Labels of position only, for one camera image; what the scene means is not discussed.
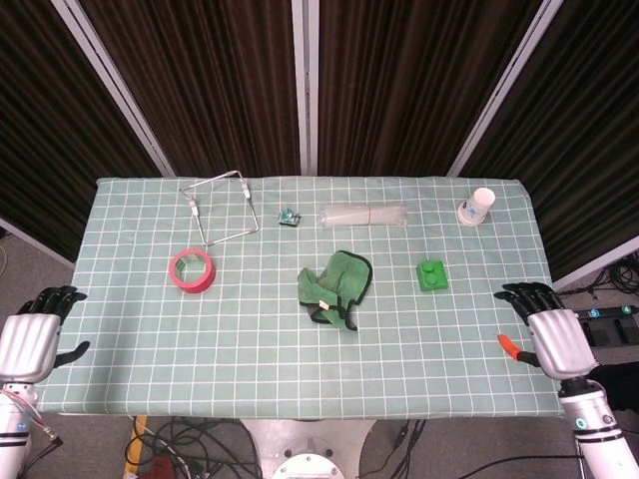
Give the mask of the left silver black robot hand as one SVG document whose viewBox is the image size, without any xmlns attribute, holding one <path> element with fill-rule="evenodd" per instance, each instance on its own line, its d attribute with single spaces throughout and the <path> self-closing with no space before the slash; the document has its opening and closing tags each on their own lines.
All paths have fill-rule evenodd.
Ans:
<svg viewBox="0 0 639 479">
<path fill-rule="evenodd" d="M 37 384 L 51 372 L 81 358 L 88 341 L 58 350 L 62 326 L 74 305 L 87 295 L 72 285 L 50 286 L 8 316 L 1 331 L 1 381 Z"/>
</svg>

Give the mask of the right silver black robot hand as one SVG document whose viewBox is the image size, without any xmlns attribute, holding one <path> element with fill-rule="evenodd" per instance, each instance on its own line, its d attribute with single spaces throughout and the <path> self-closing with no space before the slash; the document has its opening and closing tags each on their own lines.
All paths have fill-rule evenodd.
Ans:
<svg viewBox="0 0 639 479">
<path fill-rule="evenodd" d="M 543 370 L 556 381 L 587 376 L 597 364 L 576 313 L 541 282 L 507 283 L 493 295 L 508 302 L 522 319 L 534 349 L 526 351 L 505 334 L 498 336 L 514 360 Z"/>
</svg>

